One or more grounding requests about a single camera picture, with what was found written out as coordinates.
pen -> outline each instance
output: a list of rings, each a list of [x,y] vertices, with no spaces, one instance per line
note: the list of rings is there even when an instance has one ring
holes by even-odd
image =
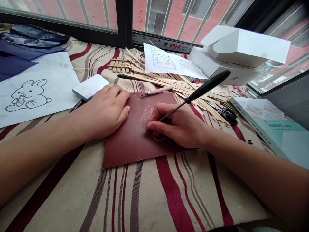
[[[118,74],[117,77],[122,78],[122,79],[132,79],[132,77],[124,75],[124,74]]]
[[[86,101],[84,99],[81,99],[71,110],[69,113],[71,113],[72,111],[76,110],[77,108],[79,108],[80,106],[82,106],[84,103],[86,103]]]

red board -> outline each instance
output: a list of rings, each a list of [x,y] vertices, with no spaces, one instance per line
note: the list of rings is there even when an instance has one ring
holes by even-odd
[[[144,93],[130,94],[126,102],[126,105],[131,107],[128,118],[106,140],[103,168],[189,150],[179,146],[170,138],[160,140],[151,130],[147,130],[147,123],[157,103],[177,103],[172,93],[150,96],[141,96]]]

book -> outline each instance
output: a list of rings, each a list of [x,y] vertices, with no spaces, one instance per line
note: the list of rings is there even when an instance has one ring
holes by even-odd
[[[309,169],[309,132],[286,119],[267,99],[234,97],[230,102],[279,157]]]

table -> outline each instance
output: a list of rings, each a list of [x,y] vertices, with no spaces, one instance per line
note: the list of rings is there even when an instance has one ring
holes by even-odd
[[[119,79],[108,69],[111,58],[130,57],[125,50],[72,37],[64,47],[80,81],[98,73],[129,92],[155,89],[148,82]],[[224,88],[231,96],[242,94],[242,87]],[[0,140],[68,112],[2,128]],[[220,128],[207,112],[199,117],[273,155],[245,120],[239,119],[233,128]],[[102,169],[104,146],[105,140],[90,141],[37,176],[2,207],[0,231],[209,231],[272,216],[238,177],[205,150]]]

scissors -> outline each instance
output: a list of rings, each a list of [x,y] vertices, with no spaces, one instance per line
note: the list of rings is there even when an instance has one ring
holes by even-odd
[[[238,124],[238,121],[236,120],[237,115],[233,111],[231,111],[230,109],[228,109],[228,108],[220,109],[218,106],[214,106],[214,105],[212,105],[208,102],[207,102],[207,104],[210,105],[215,110],[220,111],[221,116],[226,121],[228,121],[231,124],[231,126],[236,126]]]

